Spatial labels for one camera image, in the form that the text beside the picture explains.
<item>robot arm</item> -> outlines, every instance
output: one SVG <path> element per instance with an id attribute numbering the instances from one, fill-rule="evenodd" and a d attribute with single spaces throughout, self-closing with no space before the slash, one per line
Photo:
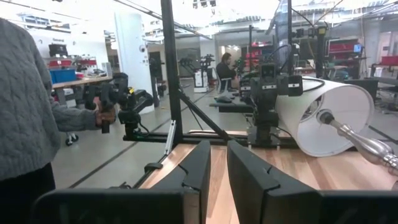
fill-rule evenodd
<path id="1" fill-rule="evenodd" d="M 120 105 L 118 118 L 127 129 L 137 129 L 141 123 L 141 112 L 145 107 L 154 103 L 152 95 L 145 90 L 119 89 L 116 85 L 105 83 L 99 86 L 86 86 L 83 99 L 86 109 L 95 110 L 94 97 L 99 96 L 103 111 L 110 110 L 116 103 Z M 109 133 L 109 123 L 103 123 L 102 133 Z"/>

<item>black pants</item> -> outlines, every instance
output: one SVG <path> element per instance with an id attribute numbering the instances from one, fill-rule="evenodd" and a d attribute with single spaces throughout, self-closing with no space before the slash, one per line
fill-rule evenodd
<path id="1" fill-rule="evenodd" d="M 41 195 L 54 189 L 51 164 L 28 174 L 0 181 L 0 223 L 28 223 L 32 204 Z"/>
<path id="2" fill-rule="evenodd" d="M 232 88 L 231 80 L 223 80 L 223 81 L 221 81 L 220 93 L 225 91 L 225 85 L 228 85 L 227 86 L 227 90 L 231 89 Z"/>

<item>ceiling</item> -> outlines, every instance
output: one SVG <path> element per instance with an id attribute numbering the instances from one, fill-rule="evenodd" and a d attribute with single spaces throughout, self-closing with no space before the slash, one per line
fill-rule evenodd
<path id="1" fill-rule="evenodd" d="M 88 32 L 90 29 L 106 30 L 106 34 L 114 32 L 114 12 L 128 11 L 141 13 L 151 11 L 161 14 L 160 0 L 0 0 L 0 17 L 12 21 L 20 21 L 21 17 L 46 18 L 52 27 L 66 27 L 65 29 Z M 234 30 L 247 29 L 249 24 L 256 29 L 267 29 L 278 0 L 214 0 L 216 6 L 206 7 L 198 3 L 193 7 L 194 0 L 172 0 L 174 20 L 184 27 L 189 27 L 198 32 L 211 35 L 218 32 L 233 32 Z M 292 0 L 293 8 L 313 21 L 325 11 L 331 9 L 339 1 L 332 0 Z M 343 22 L 362 16 L 367 12 L 388 5 L 392 0 L 345 0 L 336 9 L 323 19 L 331 22 Z M 160 20 L 142 14 L 142 20 L 147 35 L 162 35 Z M 294 16 L 296 24 L 303 19 Z M 189 36 L 191 32 L 176 29 L 177 36 Z"/>

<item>white lampshade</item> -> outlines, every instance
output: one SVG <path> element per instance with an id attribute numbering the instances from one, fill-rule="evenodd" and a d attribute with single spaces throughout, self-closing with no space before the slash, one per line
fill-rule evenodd
<path id="1" fill-rule="evenodd" d="M 302 96 L 278 96 L 276 104 L 279 126 L 292 135 L 303 152 L 315 157 L 332 156 L 353 146 L 348 140 L 340 137 L 335 128 L 318 122 L 316 113 L 319 110 L 330 110 L 337 121 L 350 125 L 359 134 L 364 134 L 368 130 L 374 112 L 373 99 L 365 89 L 344 83 L 323 81 L 325 82 L 323 87 L 305 92 Z M 320 84 L 316 81 L 303 80 L 303 89 L 308 90 Z M 317 105 L 314 101 L 320 96 L 322 98 Z M 317 109 L 303 118 L 308 108 L 311 105 L 314 107 L 314 103 Z"/>

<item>box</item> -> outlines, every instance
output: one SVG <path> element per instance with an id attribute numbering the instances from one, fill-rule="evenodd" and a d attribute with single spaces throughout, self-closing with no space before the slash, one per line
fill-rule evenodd
<path id="1" fill-rule="evenodd" d="M 51 70 L 51 79 L 53 83 L 71 82 L 77 80 L 74 69 L 69 70 Z"/>
<path id="2" fill-rule="evenodd" d="M 398 56 L 381 57 L 381 65 L 398 65 Z"/>

